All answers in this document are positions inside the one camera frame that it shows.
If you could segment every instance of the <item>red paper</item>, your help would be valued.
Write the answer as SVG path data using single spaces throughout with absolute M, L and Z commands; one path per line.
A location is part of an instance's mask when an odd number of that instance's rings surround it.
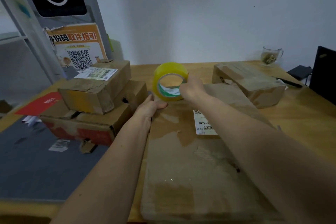
M 39 116 L 60 99 L 61 95 L 58 92 L 50 92 L 22 107 L 15 114 Z

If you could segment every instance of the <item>yellow packing tape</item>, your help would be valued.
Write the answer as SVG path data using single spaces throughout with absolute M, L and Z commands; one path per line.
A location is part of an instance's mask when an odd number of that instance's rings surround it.
M 160 80 L 167 75 L 177 75 L 183 79 L 182 83 L 187 82 L 187 69 L 176 62 L 167 62 L 159 65 L 154 71 L 153 93 L 155 93 L 163 101 L 177 101 L 182 99 L 179 86 L 167 88 L 160 84 Z

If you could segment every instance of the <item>black monitor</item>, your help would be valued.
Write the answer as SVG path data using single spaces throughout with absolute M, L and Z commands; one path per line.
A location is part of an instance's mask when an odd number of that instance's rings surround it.
M 336 105 L 336 52 L 322 46 L 317 54 L 309 88 Z

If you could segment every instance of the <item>glass cup with liquid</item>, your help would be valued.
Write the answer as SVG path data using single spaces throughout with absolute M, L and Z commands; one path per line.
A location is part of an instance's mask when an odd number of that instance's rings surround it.
M 263 66 L 270 67 L 274 65 L 274 62 L 278 59 L 279 56 L 282 57 L 283 53 L 284 51 L 281 48 L 277 49 L 264 46 L 260 57 L 261 64 Z

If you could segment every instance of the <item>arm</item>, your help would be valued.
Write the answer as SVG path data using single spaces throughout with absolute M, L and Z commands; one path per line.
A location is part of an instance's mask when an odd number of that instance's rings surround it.
M 126 223 L 132 206 L 151 117 L 167 103 L 150 95 L 113 144 L 62 205 L 52 224 Z
M 242 169 L 292 223 L 334 223 L 336 169 L 284 133 L 209 96 L 189 75 L 180 93 L 223 139 Z

